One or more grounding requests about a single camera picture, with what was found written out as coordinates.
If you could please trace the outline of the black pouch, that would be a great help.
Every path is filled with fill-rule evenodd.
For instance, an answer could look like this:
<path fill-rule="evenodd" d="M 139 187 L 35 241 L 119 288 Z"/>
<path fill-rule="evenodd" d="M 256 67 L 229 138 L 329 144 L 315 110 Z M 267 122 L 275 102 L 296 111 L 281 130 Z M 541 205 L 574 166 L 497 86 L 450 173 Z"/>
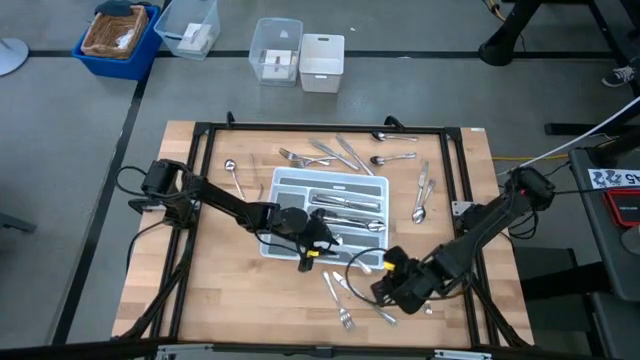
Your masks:
<path fill-rule="evenodd" d="M 133 14 L 132 6 L 133 3 L 130 0 L 106 0 L 95 7 L 95 14 L 113 17 L 131 16 Z"/>

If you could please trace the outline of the black equipment stand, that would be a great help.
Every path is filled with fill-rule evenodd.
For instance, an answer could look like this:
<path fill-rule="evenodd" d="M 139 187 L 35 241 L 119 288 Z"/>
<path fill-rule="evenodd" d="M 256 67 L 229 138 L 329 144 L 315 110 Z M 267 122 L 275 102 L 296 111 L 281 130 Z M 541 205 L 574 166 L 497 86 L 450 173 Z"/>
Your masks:
<path fill-rule="evenodd" d="M 514 251 L 534 340 L 545 349 L 640 360 L 640 302 L 610 289 L 604 265 L 580 265 L 574 251 Z"/>

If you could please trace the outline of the black floor stand leg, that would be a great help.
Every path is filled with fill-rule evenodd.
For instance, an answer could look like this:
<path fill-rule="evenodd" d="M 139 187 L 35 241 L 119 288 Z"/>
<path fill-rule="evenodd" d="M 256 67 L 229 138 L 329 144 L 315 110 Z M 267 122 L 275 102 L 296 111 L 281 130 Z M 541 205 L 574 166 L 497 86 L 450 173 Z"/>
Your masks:
<path fill-rule="evenodd" d="M 538 10 L 542 0 L 515 0 L 501 27 L 478 49 L 482 61 L 492 66 L 506 66 L 514 58 L 514 47 L 522 30 Z"/>

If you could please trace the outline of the white cutlery organizer tray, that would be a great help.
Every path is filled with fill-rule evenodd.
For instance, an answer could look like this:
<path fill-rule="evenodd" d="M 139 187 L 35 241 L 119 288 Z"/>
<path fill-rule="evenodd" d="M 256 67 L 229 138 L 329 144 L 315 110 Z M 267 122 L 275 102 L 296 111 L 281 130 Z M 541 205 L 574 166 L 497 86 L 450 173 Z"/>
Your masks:
<path fill-rule="evenodd" d="M 389 248 L 390 240 L 389 190 L 389 181 L 382 176 L 278 167 L 273 173 L 268 200 L 283 208 L 297 207 L 308 213 L 323 209 L 326 216 L 382 221 L 386 225 L 383 232 L 327 224 L 333 233 L 342 235 L 344 245 L 333 249 L 338 253 L 337 256 L 315 258 L 317 263 L 345 266 L 356 255 L 371 269 L 381 270 L 383 251 Z M 313 203 L 312 197 L 316 194 L 375 202 L 380 205 L 380 211 L 360 211 Z"/>

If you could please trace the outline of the blue plastic bin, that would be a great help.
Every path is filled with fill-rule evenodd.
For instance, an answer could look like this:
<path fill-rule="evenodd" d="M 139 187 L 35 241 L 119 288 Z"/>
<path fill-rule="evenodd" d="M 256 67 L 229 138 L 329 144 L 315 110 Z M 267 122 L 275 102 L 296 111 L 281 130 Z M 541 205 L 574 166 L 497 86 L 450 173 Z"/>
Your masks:
<path fill-rule="evenodd" d="M 81 50 L 81 43 L 88 31 L 85 31 L 71 50 L 71 56 L 78 59 L 93 75 L 135 81 L 142 80 L 150 69 L 162 42 L 160 36 L 153 29 L 161 15 L 161 8 L 156 5 L 145 6 L 145 11 L 150 24 L 146 26 L 141 39 L 128 59 L 122 60 L 86 55 Z"/>

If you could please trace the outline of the white printed label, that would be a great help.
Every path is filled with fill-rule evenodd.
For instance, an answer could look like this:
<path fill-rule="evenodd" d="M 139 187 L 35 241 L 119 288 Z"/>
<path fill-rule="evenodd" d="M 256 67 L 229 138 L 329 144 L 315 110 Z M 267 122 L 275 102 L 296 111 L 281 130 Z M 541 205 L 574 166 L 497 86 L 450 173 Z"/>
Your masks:
<path fill-rule="evenodd" d="M 640 187 L 640 170 L 589 169 L 593 188 Z"/>

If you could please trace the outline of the person's shoe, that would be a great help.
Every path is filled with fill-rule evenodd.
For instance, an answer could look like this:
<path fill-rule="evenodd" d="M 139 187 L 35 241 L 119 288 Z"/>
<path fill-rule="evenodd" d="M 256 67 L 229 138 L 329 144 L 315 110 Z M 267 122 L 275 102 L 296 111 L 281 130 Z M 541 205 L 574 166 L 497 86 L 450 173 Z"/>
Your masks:
<path fill-rule="evenodd" d="M 601 83 L 606 87 L 616 88 L 630 83 L 638 74 L 640 70 L 631 65 L 614 68 L 601 79 Z"/>

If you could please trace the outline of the grey furniture foot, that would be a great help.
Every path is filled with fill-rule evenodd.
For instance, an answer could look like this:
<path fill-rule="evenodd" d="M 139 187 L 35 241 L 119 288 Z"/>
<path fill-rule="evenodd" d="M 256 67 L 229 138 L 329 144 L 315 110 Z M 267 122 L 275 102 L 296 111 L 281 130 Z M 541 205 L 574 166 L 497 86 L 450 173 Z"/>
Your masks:
<path fill-rule="evenodd" d="M 0 228 L 15 229 L 25 233 L 33 233 L 37 226 L 11 215 L 0 212 Z"/>

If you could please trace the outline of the clear plastic bin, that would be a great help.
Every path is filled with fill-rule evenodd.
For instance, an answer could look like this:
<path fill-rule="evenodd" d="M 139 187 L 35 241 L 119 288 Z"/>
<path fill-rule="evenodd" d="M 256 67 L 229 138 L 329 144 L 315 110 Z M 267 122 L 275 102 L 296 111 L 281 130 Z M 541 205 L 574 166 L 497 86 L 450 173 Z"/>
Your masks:
<path fill-rule="evenodd" d="M 261 85 L 293 87 L 297 82 L 298 65 L 303 36 L 303 22 L 290 18 L 261 18 L 258 20 L 249 50 L 249 63 Z M 296 53 L 295 75 L 290 81 L 262 80 L 264 51 L 291 50 Z"/>
<path fill-rule="evenodd" d="M 182 52 L 177 49 L 189 23 L 211 26 L 211 39 L 203 53 Z M 172 0 L 154 25 L 154 31 L 174 56 L 204 60 L 221 32 L 218 0 Z"/>

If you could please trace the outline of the black crossbeam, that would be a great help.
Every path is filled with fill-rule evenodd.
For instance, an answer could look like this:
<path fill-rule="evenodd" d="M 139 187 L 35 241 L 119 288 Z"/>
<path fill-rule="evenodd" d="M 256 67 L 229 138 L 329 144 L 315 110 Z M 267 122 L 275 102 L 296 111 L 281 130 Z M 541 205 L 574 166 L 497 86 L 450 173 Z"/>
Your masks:
<path fill-rule="evenodd" d="M 172 344 L 213 344 L 213 352 L 307 355 L 330 359 L 339 356 L 406 356 L 431 359 L 437 348 L 353 347 L 353 346 L 294 346 L 233 343 L 177 343 L 172 338 L 124 339 L 89 343 L 47 345 L 28 348 L 0 349 L 0 360 L 126 360 L 155 357 L 157 348 Z M 479 346 L 461 351 L 490 353 L 493 360 L 620 360 L 558 353 L 536 347 L 510 348 Z"/>

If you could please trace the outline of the grey round plate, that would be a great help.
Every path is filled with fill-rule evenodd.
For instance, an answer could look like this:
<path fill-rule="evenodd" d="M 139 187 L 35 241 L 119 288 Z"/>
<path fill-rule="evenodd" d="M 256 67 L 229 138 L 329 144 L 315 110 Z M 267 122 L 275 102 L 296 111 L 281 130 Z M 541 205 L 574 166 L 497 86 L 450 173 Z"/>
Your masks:
<path fill-rule="evenodd" d="M 640 225 L 626 230 L 620 236 L 620 242 L 628 252 L 640 256 Z"/>

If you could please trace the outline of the grey metal bracket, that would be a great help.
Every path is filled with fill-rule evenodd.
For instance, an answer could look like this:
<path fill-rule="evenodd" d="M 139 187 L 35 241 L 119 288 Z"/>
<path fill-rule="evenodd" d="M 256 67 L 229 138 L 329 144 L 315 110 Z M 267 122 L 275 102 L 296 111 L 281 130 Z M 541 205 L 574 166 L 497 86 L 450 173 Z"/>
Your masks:
<path fill-rule="evenodd" d="M 490 353 L 436 349 L 431 360 L 493 360 Z"/>
<path fill-rule="evenodd" d="M 193 355 L 211 353 L 213 344 L 172 344 L 161 345 L 157 348 L 154 360 L 176 360 L 179 355 Z"/>

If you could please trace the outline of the wicker basket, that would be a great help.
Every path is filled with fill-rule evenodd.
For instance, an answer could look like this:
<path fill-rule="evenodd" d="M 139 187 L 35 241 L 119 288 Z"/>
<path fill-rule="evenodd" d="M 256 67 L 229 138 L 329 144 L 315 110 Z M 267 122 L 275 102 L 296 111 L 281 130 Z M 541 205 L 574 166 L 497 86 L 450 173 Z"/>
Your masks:
<path fill-rule="evenodd" d="M 149 23 L 143 5 L 130 5 L 128 9 L 131 14 L 126 16 L 98 12 L 81 41 L 81 52 L 92 57 L 128 59 Z"/>

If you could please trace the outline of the black stand frame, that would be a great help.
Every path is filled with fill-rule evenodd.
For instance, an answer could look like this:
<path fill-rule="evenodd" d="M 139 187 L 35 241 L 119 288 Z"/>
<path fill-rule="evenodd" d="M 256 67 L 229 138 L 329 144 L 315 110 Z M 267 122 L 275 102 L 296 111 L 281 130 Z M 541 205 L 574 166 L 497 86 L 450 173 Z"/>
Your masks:
<path fill-rule="evenodd" d="M 587 5 L 610 48 L 613 59 L 618 66 L 631 65 L 640 70 L 640 0 L 601 0 L 602 5 L 612 5 L 622 9 L 623 18 L 627 19 L 630 28 L 625 34 L 616 32 L 606 21 L 603 12 L 596 0 L 588 0 Z M 574 123 L 548 123 L 544 125 L 547 135 L 580 135 L 591 134 L 620 135 L 628 131 L 640 128 L 640 125 L 629 125 L 634 119 L 640 119 L 640 74 L 628 85 L 636 98 L 636 102 L 629 104 L 618 115 L 602 127 L 598 125 L 574 124 Z"/>

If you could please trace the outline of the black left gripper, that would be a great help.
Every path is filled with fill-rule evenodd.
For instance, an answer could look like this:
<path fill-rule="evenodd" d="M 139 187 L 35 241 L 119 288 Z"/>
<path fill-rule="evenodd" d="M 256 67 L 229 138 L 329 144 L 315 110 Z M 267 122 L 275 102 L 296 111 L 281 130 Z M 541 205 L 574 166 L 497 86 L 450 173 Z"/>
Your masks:
<path fill-rule="evenodd" d="M 323 214 L 322 209 L 309 214 L 300 208 L 289 207 L 277 210 L 272 219 L 271 234 L 295 245 L 301 273 L 313 268 L 316 257 L 338 255 L 331 247 L 341 244 L 341 235 L 331 232 L 322 220 Z"/>

